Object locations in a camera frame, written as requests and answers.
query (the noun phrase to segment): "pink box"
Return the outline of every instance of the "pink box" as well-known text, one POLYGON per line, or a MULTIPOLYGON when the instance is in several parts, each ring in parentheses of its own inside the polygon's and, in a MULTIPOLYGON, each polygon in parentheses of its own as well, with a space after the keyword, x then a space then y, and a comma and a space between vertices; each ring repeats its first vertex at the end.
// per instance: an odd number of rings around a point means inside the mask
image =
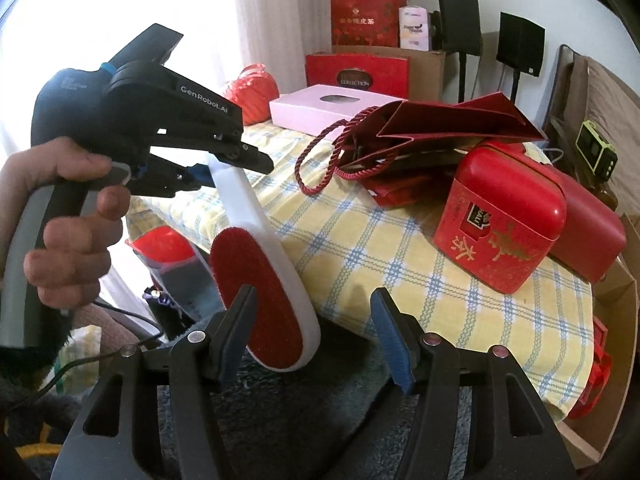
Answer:
MULTIPOLYGON (((363 90, 315 85, 271 101, 271 119, 276 126, 315 137, 335 121, 353 119, 365 108, 399 100, 363 90)), ((325 139, 334 140, 342 130, 336 128, 325 139)))

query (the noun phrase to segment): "white wall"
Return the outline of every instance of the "white wall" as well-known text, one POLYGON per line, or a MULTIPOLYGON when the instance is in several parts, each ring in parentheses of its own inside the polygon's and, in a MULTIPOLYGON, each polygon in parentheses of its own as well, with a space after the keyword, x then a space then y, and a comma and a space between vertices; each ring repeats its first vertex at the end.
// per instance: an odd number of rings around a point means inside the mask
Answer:
MULTIPOLYGON (((410 0, 429 11, 438 9, 438 0, 410 0)), ((591 56, 636 92, 640 93, 640 54, 622 22, 597 0, 479 0, 484 37, 479 87, 476 96, 495 91, 502 65, 495 60, 500 12, 522 16, 546 29, 545 59, 539 78, 522 74, 518 107, 536 124, 542 124, 556 71, 558 48, 566 43, 575 51, 591 56)), ((455 102, 458 95, 457 56, 447 60, 448 85, 445 99, 455 102)), ((468 57, 466 97, 469 98, 478 66, 468 57)), ((508 69, 502 90, 509 95, 512 72, 508 69)))

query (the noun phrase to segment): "gray fleece fabric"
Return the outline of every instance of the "gray fleece fabric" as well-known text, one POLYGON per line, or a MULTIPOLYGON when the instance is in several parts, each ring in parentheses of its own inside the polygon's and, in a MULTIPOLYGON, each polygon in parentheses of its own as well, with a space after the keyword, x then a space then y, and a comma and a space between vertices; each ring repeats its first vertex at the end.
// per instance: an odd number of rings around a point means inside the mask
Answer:
MULTIPOLYGON (((398 389, 389 385, 379 346, 324 320, 321 328, 318 354, 304 369, 277 374, 246 354, 233 384, 212 396, 239 480, 394 477, 415 399, 400 396, 398 389), (369 412, 383 413, 369 420, 369 412)), ((0 408, 23 394, 0 380, 0 408)), ((468 406, 466 394, 461 395, 451 479, 462 477, 468 439, 468 406)), ((172 454, 176 447, 168 389, 159 388, 158 396, 166 477, 180 480, 172 454)), ((37 442, 44 421, 53 427, 49 442, 62 443, 80 403, 81 399, 46 396, 36 406, 10 416, 8 436, 16 446, 37 442)), ((53 458, 39 458, 29 464, 39 478, 48 479, 53 462, 53 458)))

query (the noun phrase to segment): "silver screw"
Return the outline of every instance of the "silver screw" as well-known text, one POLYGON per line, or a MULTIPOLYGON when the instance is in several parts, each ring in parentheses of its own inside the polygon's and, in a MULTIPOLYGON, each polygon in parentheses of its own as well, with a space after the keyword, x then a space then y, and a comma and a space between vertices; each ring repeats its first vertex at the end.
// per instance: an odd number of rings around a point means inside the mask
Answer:
POLYGON ((509 355, 509 351, 502 345, 496 345, 494 346, 494 355, 496 357, 505 358, 509 355))
POLYGON ((138 351, 138 345, 134 345, 134 344, 124 345, 120 349, 120 355, 122 357, 131 357, 137 351, 138 351))
POLYGON ((442 338, 438 334, 433 332, 427 332, 422 336, 422 340, 429 346, 438 346, 440 343, 442 343, 442 338))
POLYGON ((199 343, 201 341, 204 341, 204 338, 206 338, 206 336, 207 335, 202 330, 194 330, 187 336, 187 339, 190 343, 199 343))

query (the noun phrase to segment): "red bristle surface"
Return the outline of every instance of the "red bristle surface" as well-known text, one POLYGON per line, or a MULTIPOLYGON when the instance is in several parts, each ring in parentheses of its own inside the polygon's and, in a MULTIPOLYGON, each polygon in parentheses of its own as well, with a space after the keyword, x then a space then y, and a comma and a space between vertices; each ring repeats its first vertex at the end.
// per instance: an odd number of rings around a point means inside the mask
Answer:
POLYGON ((302 355, 298 320, 267 256, 251 234, 239 227, 224 229, 211 246, 210 265, 228 308, 242 285, 258 291, 258 313, 248 347, 271 368, 293 366, 302 355))

